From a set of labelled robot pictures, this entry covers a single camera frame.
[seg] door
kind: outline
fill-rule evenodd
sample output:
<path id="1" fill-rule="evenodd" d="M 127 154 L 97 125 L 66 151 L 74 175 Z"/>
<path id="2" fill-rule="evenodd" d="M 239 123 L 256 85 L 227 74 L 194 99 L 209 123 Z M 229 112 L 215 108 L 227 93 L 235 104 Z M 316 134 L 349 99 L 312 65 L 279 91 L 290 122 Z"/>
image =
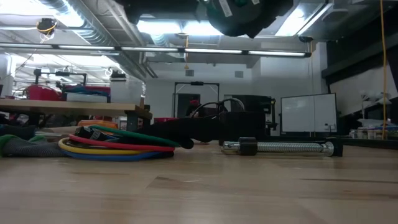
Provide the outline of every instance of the door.
<path id="1" fill-rule="evenodd" d="M 198 100 L 200 102 L 200 94 L 177 94 L 177 117 L 184 118 L 187 116 L 187 110 L 191 100 Z"/>
<path id="2" fill-rule="evenodd" d="M 336 95 L 315 95 L 315 131 L 337 132 Z"/>

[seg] whiteboard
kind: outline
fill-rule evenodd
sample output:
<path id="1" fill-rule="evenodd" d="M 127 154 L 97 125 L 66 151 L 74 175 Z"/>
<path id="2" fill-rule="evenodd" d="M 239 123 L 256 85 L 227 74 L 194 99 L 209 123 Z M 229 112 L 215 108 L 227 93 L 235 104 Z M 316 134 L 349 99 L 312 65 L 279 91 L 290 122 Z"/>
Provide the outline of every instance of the whiteboard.
<path id="1" fill-rule="evenodd" d="M 336 95 L 281 99 L 282 132 L 337 132 Z"/>

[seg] workbench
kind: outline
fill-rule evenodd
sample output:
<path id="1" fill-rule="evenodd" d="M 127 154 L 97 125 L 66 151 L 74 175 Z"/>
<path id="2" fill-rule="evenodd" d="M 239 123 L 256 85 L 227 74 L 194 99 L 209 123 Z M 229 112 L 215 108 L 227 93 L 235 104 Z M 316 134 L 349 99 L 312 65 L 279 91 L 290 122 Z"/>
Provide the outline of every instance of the workbench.
<path id="1" fill-rule="evenodd" d="M 0 111 L 29 115 L 29 124 L 38 125 L 40 114 L 127 116 L 127 130 L 135 131 L 138 118 L 150 125 L 152 114 L 137 105 L 127 103 L 83 103 L 44 100 L 0 100 Z"/>
<path id="2" fill-rule="evenodd" d="M 169 159 L 0 159 L 2 223 L 398 223 L 398 151 L 226 156 L 217 142 Z"/>

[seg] green resistance band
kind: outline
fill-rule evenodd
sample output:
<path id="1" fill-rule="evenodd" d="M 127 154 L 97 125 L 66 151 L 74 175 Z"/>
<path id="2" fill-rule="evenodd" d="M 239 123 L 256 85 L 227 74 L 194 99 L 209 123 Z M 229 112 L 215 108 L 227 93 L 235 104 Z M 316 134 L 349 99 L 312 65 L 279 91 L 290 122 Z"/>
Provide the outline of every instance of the green resistance band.
<path id="1" fill-rule="evenodd" d="M 137 139 L 142 139 L 142 140 L 152 141 L 152 142 L 159 142 L 159 143 L 163 143 L 163 144 L 166 144 L 166 145 L 172 146 L 172 147 L 180 147 L 180 144 L 175 141 L 171 141 L 168 139 L 162 139 L 162 138 L 158 138 L 158 137 L 154 137 L 154 136 L 149 136 L 146 134 L 139 134 L 139 133 L 133 133 L 130 131 L 123 131 L 123 130 L 118 130 L 118 129 L 113 129 L 113 128 L 107 128 L 107 127 L 100 126 L 100 125 L 91 125 L 90 128 L 95 128 L 95 129 L 98 129 L 101 131 L 107 131 L 110 133 L 118 134 L 120 136 L 132 137 L 132 138 L 137 138 Z"/>

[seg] wooden tabletop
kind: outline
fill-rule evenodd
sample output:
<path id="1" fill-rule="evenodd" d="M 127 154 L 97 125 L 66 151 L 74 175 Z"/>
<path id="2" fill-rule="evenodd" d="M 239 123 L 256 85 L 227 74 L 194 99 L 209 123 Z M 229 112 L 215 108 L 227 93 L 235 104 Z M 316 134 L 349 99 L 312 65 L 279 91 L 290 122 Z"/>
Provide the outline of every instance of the wooden tabletop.
<path id="1" fill-rule="evenodd" d="M 152 119 L 152 114 L 134 104 L 127 103 L 83 103 L 44 100 L 0 100 L 0 110 L 31 111 L 45 114 L 74 114 L 125 116 L 125 111 L 135 111 L 143 118 Z"/>
<path id="2" fill-rule="evenodd" d="M 398 151 L 141 162 L 0 159 L 1 223 L 398 223 Z"/>

